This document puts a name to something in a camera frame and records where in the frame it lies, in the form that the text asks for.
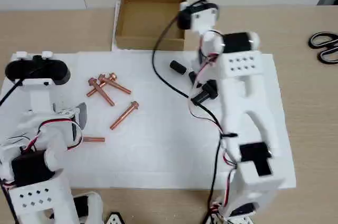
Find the scissors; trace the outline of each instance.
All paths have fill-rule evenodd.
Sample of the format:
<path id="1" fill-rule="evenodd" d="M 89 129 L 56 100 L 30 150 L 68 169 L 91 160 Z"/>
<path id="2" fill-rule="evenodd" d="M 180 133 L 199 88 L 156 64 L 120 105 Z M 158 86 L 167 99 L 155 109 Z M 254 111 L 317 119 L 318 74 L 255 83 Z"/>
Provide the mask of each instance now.
<path id="1" fill-rule="evenodd" d="M 322 43 L 315 43 L 315 39 L 319 36 L 325 36 L 331 40 Z M 332 32 L 318 32 L 310 37 L 308 46 L 312 49 L 326 48 L 326 50 L 318 53 L 317 58 L 321 63 L 324 64 L 338 64 L 338 59 L 327 59 L 326 55 L 332 54 L 338 51 L 338 35 Z"/>

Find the open cardboard box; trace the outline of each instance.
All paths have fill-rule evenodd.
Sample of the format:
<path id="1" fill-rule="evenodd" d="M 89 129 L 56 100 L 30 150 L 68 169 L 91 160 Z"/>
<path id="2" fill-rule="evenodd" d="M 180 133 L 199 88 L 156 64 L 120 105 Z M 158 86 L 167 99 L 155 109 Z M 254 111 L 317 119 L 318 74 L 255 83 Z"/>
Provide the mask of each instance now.
<path id="1" fill-rule="evenodd" d="M 152 50 L 184 1 L 121 0 L 115 35 L 117 46 L 120 49 Z M 173 24 L 158 49 L 182 51 L 184 38 L 184 31 Z"/>

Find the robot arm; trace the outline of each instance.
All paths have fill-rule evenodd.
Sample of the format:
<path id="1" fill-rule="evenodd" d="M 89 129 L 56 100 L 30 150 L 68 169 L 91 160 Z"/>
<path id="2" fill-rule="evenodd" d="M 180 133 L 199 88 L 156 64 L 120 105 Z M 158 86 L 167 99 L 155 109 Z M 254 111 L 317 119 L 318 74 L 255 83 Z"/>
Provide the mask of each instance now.
<path id="1" fill-rule="evenodd" d="M 29 93 L 31 106 L 14 133 L 20 136 L 13 140 L 20 141 L 0 144 L 0 178 L 11 182 L 7 187 L 15 214 L 21 224 L 102 224 L 100 196 L 89 192 L 73 197 L 63 170 L 64 154 L 81 143 L 87 121 L 85 104 L 55 111 L 51 101 L 50 89 L 70 78 L 67 66 L 52 60 L 51 52 L 16 55 L 6 76 L 13 82 L 25 76 L 20 88 Z M 47 209 L 53 210 L 49 218 Z"/>
<path id="2" fill-rule="evenodd" d="M 181 10 L 178 26 L 187 26 L 185 29 L 200 35 L 199 63 L 209 54 L 218 55 L 215 75 L 223 132 L 238 133 L 245 114 L 260 132 L 260 138 L 249 141 L 241 135 L 223 139 L 227 153 L 236 162 L 236 172 L 230 191 L 218 198 L 222 202 L 218 212 L 224 219 L 247 217 L 268 205 L 286 178 L 283 153 L 267 101 L 261 52 L 257 50 L 259 37 L 253 32 L 223 35 L 213 30 L 218 7 L 206 0 L 191 6 L 182 3 Z"/>

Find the wooden table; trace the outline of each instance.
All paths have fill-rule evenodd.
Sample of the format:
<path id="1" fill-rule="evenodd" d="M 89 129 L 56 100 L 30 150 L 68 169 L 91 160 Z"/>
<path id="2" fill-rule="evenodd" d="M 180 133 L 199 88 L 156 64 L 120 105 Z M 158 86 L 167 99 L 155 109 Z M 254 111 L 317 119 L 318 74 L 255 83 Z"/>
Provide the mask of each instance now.
<path id="1" fill-rule="evenodd" d="M 17 50 L 107 51 L 114 10 L 2 12 L 0 66 Z M 332 223 L 338 217 L 338 80 L 336 66 L 321 64 L 307 47 L 318 31 L 338 32 L 337 7 L 226 7 L 223 33 L 256 31 L 261 50 L 273 53 L 292 146 L 297 188 L 283 191 L 254 217 L 256 224 Z M 186 49 L 197 38 L 186 35 Z M 105 214 L 120 211 L 127 224 L 200 223 L 208 191 L 98 190 Z M 0 224 L 12 223 L 3 196 Z"/>

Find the copper rod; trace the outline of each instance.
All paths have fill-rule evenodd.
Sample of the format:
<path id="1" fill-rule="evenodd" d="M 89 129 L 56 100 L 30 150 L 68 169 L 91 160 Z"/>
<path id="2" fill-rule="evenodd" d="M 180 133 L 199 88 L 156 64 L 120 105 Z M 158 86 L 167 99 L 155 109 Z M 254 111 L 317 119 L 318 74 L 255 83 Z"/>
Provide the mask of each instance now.
<path id="1" fill-rule="evenodd" d="M 89 136 L 84 136 L 83 137 L 83 142 L 105 142 L 106 139 L 104 137 L 89 137 Z"/>
<path id="2" fill-rule="evenodd" d="M 110 129 L 114 130 L 130 113 L 132 113 L 135 109 L 138 109 L 138 102 L 133 101 L 132 104 L 127 108 L 125 112 L 111 125 Z"/>
<path id="3" fill-rule="evenodd" d="M 129 89 L 121 86 L 120 84 L 118 84 L 118 83 L 116 83 L 116 82 L 114 82 L 114 81 L 112 81 L 108 78 L 105 78 L 103 75 L 100 75 L 100 77 L 98 79 L 99 79 L 100 82 L 105 82 L 105 83 L 111 85 L 112 87 L 123 91 L 124 93 L 127 93 L 129 95 L 132 93 Z"/>
<path id="4" fill-rule="evenodd" d="M 110 75 L 109 75 L 109 80 L 117 80 L 116 74 L 113 73 L 113 72 L 110 73 Z M 106 82 L 101 82 L 100 85 L 99 85 L 99 87 L 102 88 L 102 87 L 104 87 L 106 84 L 107 84 Z M 90 97 L 90 96 L 92 96 L 93 94 L 95 94 L 96 92 L 97 92 L 97 90 L 96 90 L 95 88 L 93 88 L 91 91 L 89 91 L 89 92 L 87 93 L 87 96 Z"/>
<path id="5" fill-rule="evenodd" d="M 101 95 L 102 97 L 111 105 L 114 106 L 114 102 L 109 98 L 109 96 L 106 94 L 106 92 L 104 92 L 99 85 L 97 84 L 97 79 L 95 78 L 90 78 L 88 80 L 88 83 L 90 86 L 93 86 Z"/>

